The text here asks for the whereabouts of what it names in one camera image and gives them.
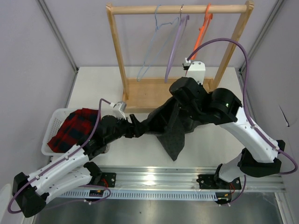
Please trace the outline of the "dark grey dotted skirt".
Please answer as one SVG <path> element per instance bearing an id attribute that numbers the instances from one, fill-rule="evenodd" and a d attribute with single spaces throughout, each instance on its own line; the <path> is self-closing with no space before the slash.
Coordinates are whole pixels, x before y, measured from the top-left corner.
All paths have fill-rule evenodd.
<path id="1" fill-rule="evenodd" d="M 156 136 L 166 153 L 176 161 L 185 146 L 185 134 L 207 123 L 192 120 L 187 110 L 180 108 L 177 100 L 171 97 L 153 110 L 142 124 L 146 127 L 145 133 Z"/>

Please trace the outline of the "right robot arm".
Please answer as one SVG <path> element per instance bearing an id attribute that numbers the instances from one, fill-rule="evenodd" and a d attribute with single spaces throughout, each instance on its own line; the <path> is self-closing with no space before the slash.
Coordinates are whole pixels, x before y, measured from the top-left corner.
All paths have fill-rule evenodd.
<path id="1" fill-rule="evenodd" d="M 217 88 L 207 93 L 191 77 L 181 77 L 169 91 L 192 120 L 220 126 L 245 147 L 236 158 L 217 168 L 213 177 L 216 187 L 224 188 L 242 175 L 264 177 L 280 172 L 279 142 L 257 133 L 258 125 L 249 123 L 240 99 L 232 91 Z"/>

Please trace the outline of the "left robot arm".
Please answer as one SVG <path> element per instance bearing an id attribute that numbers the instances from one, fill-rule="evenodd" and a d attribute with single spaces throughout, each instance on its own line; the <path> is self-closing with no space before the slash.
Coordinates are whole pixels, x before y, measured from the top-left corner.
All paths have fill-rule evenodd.
<path id="1" fill-rule="evenodd" d="M 82 139 L 56 161 L 29 175 L 23 172 L 14 177 L 12 202 L 25 217 L 32 217 L 59 195 L 80 186 L 107 187 L 102 171 L 92 161 L 106 146 L 121 138 L 138 138 L 149 130 L 148 121 L 138 121 L 135 115 L 117 118 L 106 115 L 97 118 L 87 139 Z"/>

